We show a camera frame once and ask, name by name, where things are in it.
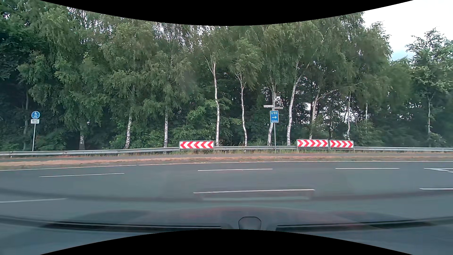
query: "metal guardrail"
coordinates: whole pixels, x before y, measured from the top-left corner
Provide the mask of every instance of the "metal guardrail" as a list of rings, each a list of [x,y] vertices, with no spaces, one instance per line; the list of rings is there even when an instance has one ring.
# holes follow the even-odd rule
[[[215,147],[215,151],[232,150],[328,150],[327,147],[297,147],[297,146],[221,146]],[[348,150],[349,148],[335,148],[335,150]],[[389,152],[453,152],[453,148],[425,148],[425,147],[355,147],[355,151],[389,151]],[[0,152],[0,156],[61,156],[61,155],[115,155],[127,153],[150,153],[150,152],[175,152],[178,147],[144,148],[126,150],[85,150],[85,151],[23,151],[23,152]]]
[[[453,152],[453,148],[428,147],[359,147],[356,151],[390,151],[390,152]]]

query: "street sign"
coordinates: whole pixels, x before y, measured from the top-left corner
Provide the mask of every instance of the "street sign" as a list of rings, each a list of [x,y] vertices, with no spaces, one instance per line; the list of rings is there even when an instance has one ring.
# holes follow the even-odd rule
[[[214,141],[179,141],[179,149],[214,149]]]
[[[330,140],[331,148],[354,148],[354,141],[350,140]]]
[[[34,112],[31,113],[31,118],[32,119],[39,119],[40,115],[41,114],[38,111],[34,111]]]
[[[329,147],[329,140],[297,139],[297,147]]]
[[[279,111],[269,111],[270,114],[270,123],[279,122]]]

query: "asphalt road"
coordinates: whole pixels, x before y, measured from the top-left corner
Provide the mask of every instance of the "asphalt road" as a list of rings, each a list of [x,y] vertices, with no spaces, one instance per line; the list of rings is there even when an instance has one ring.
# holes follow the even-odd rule
[[[453,162],[125,164],[0,171],[0,215],[49,221],[105,211],[238,204],[423,219],[453,216],[452,199]]]

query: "cloud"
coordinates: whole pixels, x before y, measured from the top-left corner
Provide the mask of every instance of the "cloud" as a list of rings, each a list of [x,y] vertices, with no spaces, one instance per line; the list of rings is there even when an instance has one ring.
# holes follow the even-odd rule
[[[366,25],[381,21],[390,35],[393,59],[406,56],[406,45],[414,41],[412,35],[423,37],[436,28],[447,38],[453,39],[451,11],[453,0],[412,0],[409,2],[365,11]]]

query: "red and white chevron sign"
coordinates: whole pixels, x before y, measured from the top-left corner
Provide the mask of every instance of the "red and white chevron sign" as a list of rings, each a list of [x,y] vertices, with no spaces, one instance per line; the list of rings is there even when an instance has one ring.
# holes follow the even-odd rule
[[[179,149],[214,149],[214,141],[180,141]]]
[[[331,148],[354,148],[354,141],[349,140],[330,140]]]
[[[314,139],[297,139],[297,147],[328,147],[329,141]]]

